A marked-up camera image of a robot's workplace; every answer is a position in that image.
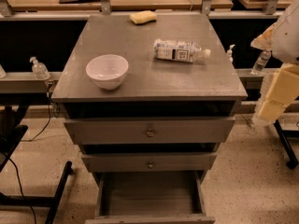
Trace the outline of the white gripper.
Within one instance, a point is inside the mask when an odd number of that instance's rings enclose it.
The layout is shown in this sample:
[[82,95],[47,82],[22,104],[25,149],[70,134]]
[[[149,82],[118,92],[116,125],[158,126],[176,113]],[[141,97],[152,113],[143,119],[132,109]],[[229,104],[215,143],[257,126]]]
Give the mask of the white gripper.
[[258,101],[252,117],[253,123],[259,126],[273,124],[285,111],[283,105],[290,105],[298,96],[299,66],[283,64],[274,74],[267,93],[271,101]]

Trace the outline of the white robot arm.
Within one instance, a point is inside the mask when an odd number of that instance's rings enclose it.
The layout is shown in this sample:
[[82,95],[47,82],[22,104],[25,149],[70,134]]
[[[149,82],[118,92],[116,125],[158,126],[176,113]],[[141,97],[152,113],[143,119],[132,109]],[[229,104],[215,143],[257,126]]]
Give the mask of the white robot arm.
[[274,123],[299,97],[299,0],[293,0],[278,20],[250,44],[269,49],[282,65],[271,77],[263,79],[261,98],[252,121],[266,126]]

